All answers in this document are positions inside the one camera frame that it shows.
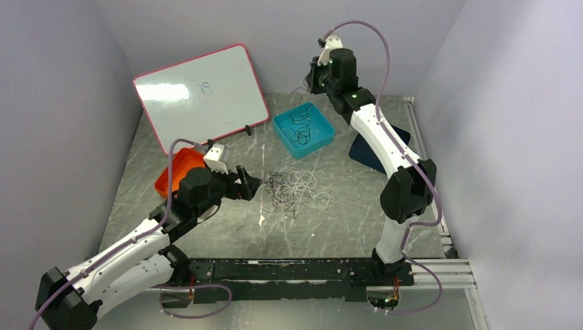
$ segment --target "robotic arm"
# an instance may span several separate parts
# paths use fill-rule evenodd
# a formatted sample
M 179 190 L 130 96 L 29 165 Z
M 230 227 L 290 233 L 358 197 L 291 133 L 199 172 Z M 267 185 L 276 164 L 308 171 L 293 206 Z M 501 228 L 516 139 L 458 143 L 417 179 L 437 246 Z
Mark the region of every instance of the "robotic arm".
M 148 219 L 117 243 L 80 265 L 61 272 L 50 269 L 41 278 L 36 298 L 36 310 L 47 299 L 77 274 L 84 277 L 68 287 L 43 312 L 42 318 L 50 329 L 85 330 L 115 306 L 144 291 L 166 283 L 169 286 L 185 284 L 189 278 L 190 259 L 173 243 L 193 229 L 199 220 L 211 217 L 221 200 L 250 201 L 261 185 L 242 166 L 237 173 L 228 170 L 229 150 L 215 144 L 204 157 L 205 168 L 193 168 L 186 174 L 172 196 L 172 210 L 164 225 L 155 232 L 136 239 L 152 230 L 163 218 L 166 203 L 158 206 Z M 130 244 L 92 272 L 85 270 L 94 260 L 128 240 Z
M 310 64 L 310 72 L 305 78 L 308 90 L 312 94 L 326 93 L 334 110 L 368 142 L 388 176 L 380 195 L 387 218 L 373 257 L 379 258 L 385 264 L 385 270 L 390 272 L 404 262 L 400 249 L 402 237 L 408 224 L 415 222 L 431 204 L 432 195 L 419 173 L 381 127 L 383 122 L 393 136 L 398 136 L 382 112 L 380 121 L 377 120 L 373 94 L 358 86 L 356 57 L 352 50 L 343 48 L 340 38 L 334 35 L 318 42 L 324 49 Z M 397 142 L 435 183 L 435 163 L 431 159 L 420 159 L 401 140 Z

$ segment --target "gray table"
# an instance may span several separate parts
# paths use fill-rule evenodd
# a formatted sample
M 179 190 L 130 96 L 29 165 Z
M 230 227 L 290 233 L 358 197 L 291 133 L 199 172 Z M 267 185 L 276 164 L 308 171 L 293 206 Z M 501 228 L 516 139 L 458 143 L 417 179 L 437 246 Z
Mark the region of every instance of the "gray table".
M 272 116 L 291 109 L 299 97 L 291 94 L 267 94 Z M 253 201 L 224 200 L 220 211 L 209 221 L 176 242 L 191 257 L 289 258 L 370 256 L 380 239 L 384 215 L 379 195 L 386 176 L 348 157 L 357 132 L 336 114 L 326 96 L 304 95 L 302 102 L 311 101 L 324 113 L 336 130 L 332 144 L 301 160 L 289 156 L 275 133 L 271 120 L 257 126 L 253 136 L 238 133 L 220 140 L 231 148 L 234 164 L 247 168 L 261 177 L 270 171 L 312 171 L 318 180 L 315 191 L 331 195 L 314 206 L 301 206 L 296 212 L 283 208 L 268 212 L 271 205 L 261 208 L 262 194 Z M 401 98 L 382 100 L 384 115 L 389 122 L 412 131 L 409 113 Z M 414 140 L 409 146 L 419 149 Z M 153 184 L 167 166 L 155 134 L 145 115 L 127 157 L 100 250 L 109 247 L 128 234 L 150 211 L 164 200 Z M 259 225 L 260 216 L 265 219 Z M 422 221 L 433 221 L 428 208 Z M 443 258 L 437 228 L 415 228 L 408 246 L 415 258 Z

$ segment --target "tangled cable pile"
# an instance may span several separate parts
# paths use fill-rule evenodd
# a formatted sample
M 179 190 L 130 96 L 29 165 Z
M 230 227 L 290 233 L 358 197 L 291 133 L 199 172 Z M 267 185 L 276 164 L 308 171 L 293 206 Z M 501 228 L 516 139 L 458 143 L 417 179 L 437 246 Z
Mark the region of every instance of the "tangled cable pile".
M 269 209 L 264 206 L 266 211 L 273 212 L 279 205 L 282 205 L 283 210 L 293 212 L 295 218 L 299 206 L 302 204 L 313 206 L 318 198 L 327 197 L 326 208 L 328 208 L 330 194 L 325 191 L 316 194 L 314 189 L 317 185 L 318 180 L 309 170 L 304 172 L 294 170 L 290 173 L 269 172 L 263 178 L 262 188 L 267 195 L 264 195 L 261 201 L 271 202 L 273 208 Z

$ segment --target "black end effector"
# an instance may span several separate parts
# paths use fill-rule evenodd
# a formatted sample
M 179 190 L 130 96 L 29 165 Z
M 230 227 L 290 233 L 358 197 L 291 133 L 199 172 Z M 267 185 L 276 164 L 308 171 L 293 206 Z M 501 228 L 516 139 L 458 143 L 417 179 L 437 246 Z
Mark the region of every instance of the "black end effector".
M 437 167 L 431 159 L 420 160 L 419 167 L 427 175 L 431 184 L 435 185 Z M 415 168 L 399 168 L 390 176 L 381 192 L 381 207 L 392 220 L 403 223 L 413 215 L 422 215 L 433 196 L 421 175 Z
M 308 90 L 313 94 L 326 93 L 334 110 L 347 124 L 354 111 L 376 101 L 368 89 L 358 86 L 356 57 L 352 50 L 332 50 L 328 65 L 318 65 L 318 57 L 314 57 L 310 67 L 305 78 Z
M 53 267 L 41 278 L 36 296 L 35 310 L 48 300 L 52 294 L 67 282 L 67 277 L 57 267 Z M 97 322 L 97 310 L 101 300 L 87 304 L 81 295 L 83 292 L 68 287 L 56 297 L 41 317 L 51 330 L 88 330 Z
M 198 224 L 198 218 L 221 200 L 244 199 L 250 201 L 261 186 L 261 179 L 250 176 L 242 166 L 237 173 L 213 172 L 209 168 L 192 168 L 178 183 L 172 196 L 172 209 L 164 223 L 170 242 L 174 242 Z M 166 202 L 150 213 L 150 218 L 161 221 L 166 212 Z

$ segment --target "pink border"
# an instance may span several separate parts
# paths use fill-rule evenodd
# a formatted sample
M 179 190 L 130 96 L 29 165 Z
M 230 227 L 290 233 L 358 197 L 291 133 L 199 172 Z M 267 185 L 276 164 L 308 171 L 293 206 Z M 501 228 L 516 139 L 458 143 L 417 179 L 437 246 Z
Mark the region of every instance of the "pink border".
M 259 81 L 257 80 L 257 73 L 255 72 L 255 69 L 253 68 L 253 64 L 251 63 L 251 57 L 249 56 L 249 51 L 247 50 L 247 47 L 245 47 L 245 45 L 242 44 L 242 43 L 237 43 L 236 45 L 229 46 L 229 47 L 225 47 L 225 48 L 219 49 L 219 50 L 215 50 L 214 52 L 210 52 L 208 54 L 204 54 L 204 55 L 201 55 L 201 56 L 197 56 L 197 57 L 194 57 L 194 58 L 190 58 L 188 60 L 183 60 L 182 62 L 178 62 L 178 63 L 172 64 L 172 65 L 169 65 L 167 67 L 163 67 L 161 69 L 157 69 L 157 70 L 154 70 L 154 71 L 146 72 L 145 74 L 137 75 L 133 79 L 133 88 L 135 89 L 135 92 L 137 93 L 137 96 L 140 99 L 140 103 L 142 103 L 142 108 L 146 112 L 146 116 L 148 116 L 148 121 L 150 122 L 150 126 L 152 127 L 152 130 L 154 130 L 154 134 L 156 134 L 156 139 L 158 140 L 158 144 L 160 145 L 160 148 L 162 149 L 162 152 L 165 155 L 168 155 L 168 153 L 166 153 L 166 151 L 164 151 L 164 147 L 162 146 L 162 142 L 160 141 L 160 137 L 158 137 L 158 133 L 156 132 L 156 129 L 154 129 L 154 125 L 152 125 L 152 121 L 150 120 L 150 115 L 148 114 L 148 110 L 146 109 L 146 106 L 144 105 L 144 101 L 142 101 L 142 98 L 140 98 L 140 94 L 138 93 L 138 89 L 135 86 L 135 80 L 138 79 L 138 78 L 140 78 L 140 77 L 147 76 L 149 74 L 153 74 L 154 72 L 158 72 L 158 71 L 162 71 L 162 70 L 168 69 L 169 67 L 175 67 L 176 65 L 181 65 L 183 63 L 190 62 L 190 61 L 196 60 L 198 58 L 202 58 L 204 56 L 209 56 L 209 55 L 212 55 L 214 53 L 222 52 L 223 50 L 228 50 L 228 49 L 231 49 L 231 48 L 234 48 L 234 47 L 239 47 L 239 46 L 242 47 L 245 50 L 245 53 L 247 54 L 247 59 L 249 60 L 249 66 L 251 67 L 251 71 L 253 72 L 253 76 L 255 77 L 255 82 L 257 83 L 257 88 L 259 88 L 259 93 L 261 94 L 261 98 L 263 99 L 263 104 L 265 105 L 265 112 L 267 113 L 267 117 L 264 120 L 261 120 L 260 122 L 256 122 L 254 124 L 249 125 L 250 127 L 255 127 L 255 126 L 259 125 L 259 124 L 262 124 L 264 122 L 267 122 L 267 120 L 270 118 L 270 111 L 267 109 L 267 103 L 265 101 L 265 97 L 263 96 L 263 91 L 261 90 L 261 86 L 259 85 Z M 229 135 L 232 135 L 232 134 L 235 134 L 235 133 L 238 133 L 238 132 L 242 132 L 244 130 L 245 130 L 245 127 L 241 128 L 241 129 L 238 129 L 236 131 L 230 132 L 230 133 L 223 134 L 223 135 L 218 136 L 218 137 L 214 137 L 213 140 L 222 139 L 222 138 L 224 138 L 226 136 L 229 136 Z

